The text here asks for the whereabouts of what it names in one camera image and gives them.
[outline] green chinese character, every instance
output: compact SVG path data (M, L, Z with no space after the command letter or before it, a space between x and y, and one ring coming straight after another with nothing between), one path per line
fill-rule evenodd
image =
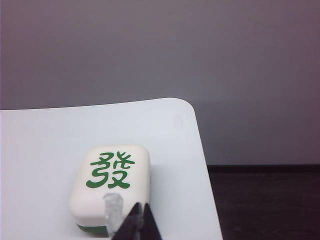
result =
M108 162L110 159L112 159L114 157L114 153L113 152L104 152L101 153L100 156L105 156L107 155L107 158L103 158L103 157L99 157L100 161L96 161L96 162L92 162L90 163L90 165L104 165L102 167L98 167L95 170L92 171L92 176L94 177L100 177L100 176L104 176L104 178L101 181L98 182L93 182L93 181L87 181L86 185L89 188L98 188L101 187L103 184L105 184L108 180L108 176L109 173L108 172L99 172L100 170L104 170L104 169L108 169L110 167L110 162Z
M128 175L126 171L118 170L118 171L114 171L112 174L122 174L122 177L120 179L116 179L115 177L112 177L113 183L108 184L108 187L110 189L113 189L116 186L119 186L122 189L127 189L128 187L130 187L129 183L122 182Z
M114 163L113 163L113 169L116 169L118 164L121 164L120 167L121 167L122 169L129 169L129 168L130 168L130 166L127 166L127 167L126 167L125 164L135 164L134 161L127 160L128 158L131 157L131 155L129 154L128 156L123 157L125 154L126 154L126 152L124 152L124 153L122 153L122 154L120 154L119 151L116 152L116 156L120 159L120 161L114 161Z

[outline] dark wooden floor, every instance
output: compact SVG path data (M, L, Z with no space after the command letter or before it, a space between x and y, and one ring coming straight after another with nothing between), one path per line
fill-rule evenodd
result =
M320 240L320 166L208 170L224 240Z

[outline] black tweezers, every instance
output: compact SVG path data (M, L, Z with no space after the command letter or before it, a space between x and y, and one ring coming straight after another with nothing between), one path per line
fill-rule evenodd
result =
M112 240L162 240L148 203L137 202L124 219Z

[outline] clear plastic piece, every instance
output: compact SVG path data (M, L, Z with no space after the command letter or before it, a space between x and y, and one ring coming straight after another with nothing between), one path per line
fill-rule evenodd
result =
M124 199L119 193L107 193L103 196L105 209L105 225L109 237L112 238L123 223Z

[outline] white wall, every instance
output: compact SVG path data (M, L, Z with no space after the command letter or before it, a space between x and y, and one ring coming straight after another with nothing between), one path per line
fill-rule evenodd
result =
M1 108L182 98L208 164L320 164L320 1L3 0Z

